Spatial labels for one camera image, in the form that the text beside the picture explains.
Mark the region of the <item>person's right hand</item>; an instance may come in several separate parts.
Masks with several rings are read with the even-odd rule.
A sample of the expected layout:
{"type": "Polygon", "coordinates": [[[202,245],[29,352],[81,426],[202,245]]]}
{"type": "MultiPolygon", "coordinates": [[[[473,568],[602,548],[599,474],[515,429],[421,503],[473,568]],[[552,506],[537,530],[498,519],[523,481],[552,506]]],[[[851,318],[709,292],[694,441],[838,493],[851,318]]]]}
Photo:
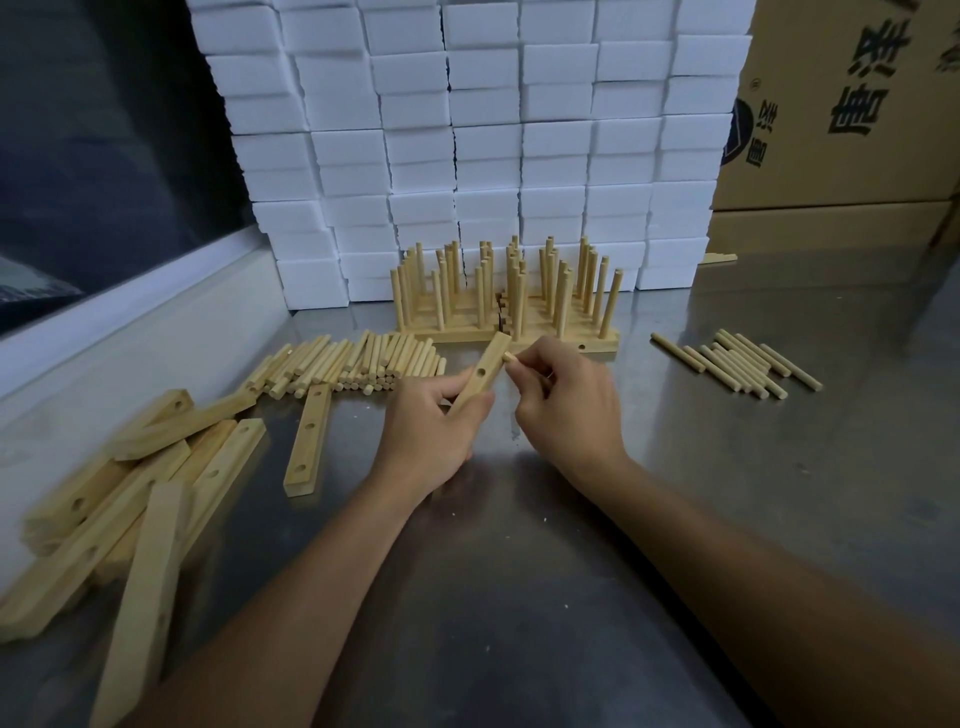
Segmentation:
{"type": "Polygon", "coordinates": [[[584,495],[638,474],[622,436],[620,399],[608,366],[553,336],[541,336],[518,362],[552,376],[549,397],[521,397],[515,418],[534,449],[584,495]]]}

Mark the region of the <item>person's left hand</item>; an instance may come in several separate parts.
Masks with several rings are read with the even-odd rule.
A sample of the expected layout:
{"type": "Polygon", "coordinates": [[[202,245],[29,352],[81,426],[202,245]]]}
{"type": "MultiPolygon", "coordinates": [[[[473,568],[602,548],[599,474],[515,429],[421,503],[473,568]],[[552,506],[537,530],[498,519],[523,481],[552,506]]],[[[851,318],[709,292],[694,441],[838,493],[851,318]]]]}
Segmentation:
{"type": "Polygon", "coordinates": [[[453,401],[425,401],[416,379],[402,379],[389,397],[370,478],[418,506],[472,456],[474,441],[496,396],[475,394],[449,414],[453,401]]]}

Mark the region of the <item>drilled wooden bar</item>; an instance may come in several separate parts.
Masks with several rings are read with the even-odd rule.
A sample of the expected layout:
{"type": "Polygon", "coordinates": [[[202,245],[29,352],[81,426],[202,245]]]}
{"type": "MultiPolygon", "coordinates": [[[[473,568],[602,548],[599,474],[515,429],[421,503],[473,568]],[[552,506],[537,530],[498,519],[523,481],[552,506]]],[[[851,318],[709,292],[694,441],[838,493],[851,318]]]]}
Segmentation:
{"type": "Polygon", "coordinates": [[[320,383],[309,388],[297,427],[294,445],[283,480],[287,498],[309,496],[320,478],[320,460],[330,416],[332,385],[320,383]]]}
{"type": "Polygon", "coordinates": [[[475,395],[486,392],[492,386],[503,365],[503,356],[508,353],[512,343],[512,336],[505,332],[497,332],[486,346],[478,363],[474,366],[470,378],[452,402],[448,410],[449,415],[459,412],[475,395]]]}

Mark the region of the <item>person's right forearm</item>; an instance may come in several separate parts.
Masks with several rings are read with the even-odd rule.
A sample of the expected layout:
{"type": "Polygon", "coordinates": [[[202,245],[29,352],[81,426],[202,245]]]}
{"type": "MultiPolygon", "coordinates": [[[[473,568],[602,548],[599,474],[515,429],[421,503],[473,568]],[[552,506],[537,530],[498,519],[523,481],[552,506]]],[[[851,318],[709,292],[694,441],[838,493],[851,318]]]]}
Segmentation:
{"type": "Polygon", "coordinates": [[[782,725],[960,728],[960,652],[902,614],[701,509],[622,452],[557,467],[782,725]]]}

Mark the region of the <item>person's left forearm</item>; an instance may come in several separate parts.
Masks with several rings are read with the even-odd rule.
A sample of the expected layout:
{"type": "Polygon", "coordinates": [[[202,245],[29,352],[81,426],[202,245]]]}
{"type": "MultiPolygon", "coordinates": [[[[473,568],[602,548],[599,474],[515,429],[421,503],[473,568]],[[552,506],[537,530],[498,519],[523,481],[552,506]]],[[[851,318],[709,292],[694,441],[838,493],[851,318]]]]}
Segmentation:
{"type": "Polygon", "coordinates": [[[452,470],[378,471],[123,728],[309,728],[402,529],[452,470]]]}

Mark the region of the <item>group of assembled dowel racks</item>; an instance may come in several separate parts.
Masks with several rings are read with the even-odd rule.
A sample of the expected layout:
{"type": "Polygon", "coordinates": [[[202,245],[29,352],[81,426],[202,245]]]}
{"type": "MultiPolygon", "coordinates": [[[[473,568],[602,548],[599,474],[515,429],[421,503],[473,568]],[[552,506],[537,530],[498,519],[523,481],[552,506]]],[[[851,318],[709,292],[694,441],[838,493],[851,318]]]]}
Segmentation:
{"type": "Polygon", "coordinates": [[[432,344],[489,343],[504,334],[513,353],[547,335],[583,354],[619,350],[614,316],[626,273],[586,239],[568,261],[547,238],[532,268],[518,239],[501,253],[484,240],[477,253],[467,273],[451,242],[436,249],[428,271],[423,246],[409,249],[390,270],[395,331],[432,344]]]}

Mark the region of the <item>large heap of wooden dowels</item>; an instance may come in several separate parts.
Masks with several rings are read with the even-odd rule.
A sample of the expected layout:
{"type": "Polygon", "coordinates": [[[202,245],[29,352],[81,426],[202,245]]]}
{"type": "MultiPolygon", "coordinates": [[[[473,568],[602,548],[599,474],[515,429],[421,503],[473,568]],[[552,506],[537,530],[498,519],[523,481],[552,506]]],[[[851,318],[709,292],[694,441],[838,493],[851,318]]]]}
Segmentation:
{"type": "Polygon", "coordinates": [[[325,334],[284,344],[265,356],[239,389],[277,400],[286,395],[301,399],[311,387],[323,384],[334,392],[368,396],[393,391],[405,378],[442,376],[448,363],[432,340],[420,341],[412,334],[365,330],[357,339],[339,341],[325,334]]]}

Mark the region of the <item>small heap of wooden dowels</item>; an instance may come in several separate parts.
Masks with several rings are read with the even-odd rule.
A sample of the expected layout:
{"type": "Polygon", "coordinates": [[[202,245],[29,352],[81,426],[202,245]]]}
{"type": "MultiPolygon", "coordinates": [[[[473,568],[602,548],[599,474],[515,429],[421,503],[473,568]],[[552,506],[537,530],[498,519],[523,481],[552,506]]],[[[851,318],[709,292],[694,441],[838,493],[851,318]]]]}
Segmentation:
{"type": "Polygon", "coordinates": [[[760,400],[788,398],[785,384],[793,379],[812,392],[824,390],[824,384],[767,344],[758,344],[742,333],[725,328],[714,332],[712,340],[699,346],[680,345],[653,332],[654,346],[675,358],[696,374],[708,374],[733,393],[748,394],[760,400]]]}

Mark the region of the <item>stack of white foam blocks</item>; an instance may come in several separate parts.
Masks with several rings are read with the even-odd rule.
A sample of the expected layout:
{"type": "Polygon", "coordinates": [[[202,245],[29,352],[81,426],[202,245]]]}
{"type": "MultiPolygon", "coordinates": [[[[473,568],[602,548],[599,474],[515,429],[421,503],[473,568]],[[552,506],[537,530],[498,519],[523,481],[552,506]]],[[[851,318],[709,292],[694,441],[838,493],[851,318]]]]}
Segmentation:
{"type": "Polygon", "coordinates": [[[417,244],[692,285],[758,0],[185,2],[289,310],[390,300],[417,244]]]}

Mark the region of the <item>plain cardboard box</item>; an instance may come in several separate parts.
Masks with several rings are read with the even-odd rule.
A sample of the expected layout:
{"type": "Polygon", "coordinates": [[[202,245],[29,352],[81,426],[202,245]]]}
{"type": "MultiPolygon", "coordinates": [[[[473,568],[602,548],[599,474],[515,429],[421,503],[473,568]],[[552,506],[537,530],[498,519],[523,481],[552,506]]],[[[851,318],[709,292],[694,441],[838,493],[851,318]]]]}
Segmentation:
{"type": "Polygon", "coordinates": [[[923,248],[951,210],[951,202],[942,200],[715,212],[707,250],[780,254],[923,248]]]}

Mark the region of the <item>pile of wooden slats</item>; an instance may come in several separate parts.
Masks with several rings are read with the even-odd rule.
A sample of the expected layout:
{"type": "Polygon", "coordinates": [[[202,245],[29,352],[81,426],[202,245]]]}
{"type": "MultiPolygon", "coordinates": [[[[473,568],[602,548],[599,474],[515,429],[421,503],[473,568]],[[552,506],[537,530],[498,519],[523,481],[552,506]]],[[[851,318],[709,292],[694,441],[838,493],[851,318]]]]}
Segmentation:
{"type": "Polygon", "coordinates": [[[107,464],[135,467],[0,598],[0,643],[41,634],[138,525],[89,728],[115,728],[159,681],[184,556],[265,432],[251,389],[135,429],[107,464]]]}

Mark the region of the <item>printed cardboard box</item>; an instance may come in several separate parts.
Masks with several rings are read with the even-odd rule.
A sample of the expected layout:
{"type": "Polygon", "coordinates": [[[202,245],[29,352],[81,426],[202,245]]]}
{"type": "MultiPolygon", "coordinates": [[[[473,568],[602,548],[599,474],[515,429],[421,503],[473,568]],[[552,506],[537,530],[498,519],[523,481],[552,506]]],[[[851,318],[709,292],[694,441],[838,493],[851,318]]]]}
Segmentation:
{"type": "Polygon", "coordinates": [[[939,202],[960,181],[960,0],[757,0],[713,207],[939,202]]]}

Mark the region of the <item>dark window pane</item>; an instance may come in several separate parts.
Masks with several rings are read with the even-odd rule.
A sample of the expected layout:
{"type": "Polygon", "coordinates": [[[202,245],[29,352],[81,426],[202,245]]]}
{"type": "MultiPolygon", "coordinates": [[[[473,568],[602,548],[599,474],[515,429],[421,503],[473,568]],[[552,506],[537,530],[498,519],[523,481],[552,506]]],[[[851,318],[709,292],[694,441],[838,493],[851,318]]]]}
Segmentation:
{"type": "Polygon", "coordinates": [[[253,223],[186,0],[0,0],[0,339],[253,223]]]}

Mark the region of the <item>white window frame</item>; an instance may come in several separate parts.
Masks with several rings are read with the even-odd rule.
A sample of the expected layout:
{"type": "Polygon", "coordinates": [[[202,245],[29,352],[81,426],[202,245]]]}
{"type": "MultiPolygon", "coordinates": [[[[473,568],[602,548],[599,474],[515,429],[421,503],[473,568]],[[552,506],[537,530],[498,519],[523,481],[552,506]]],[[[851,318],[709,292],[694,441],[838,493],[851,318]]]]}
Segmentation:
{"type": "Polygon", "coordinates": [[[249,225],[0,338],[0,398],[266,247],[249,225]]]}

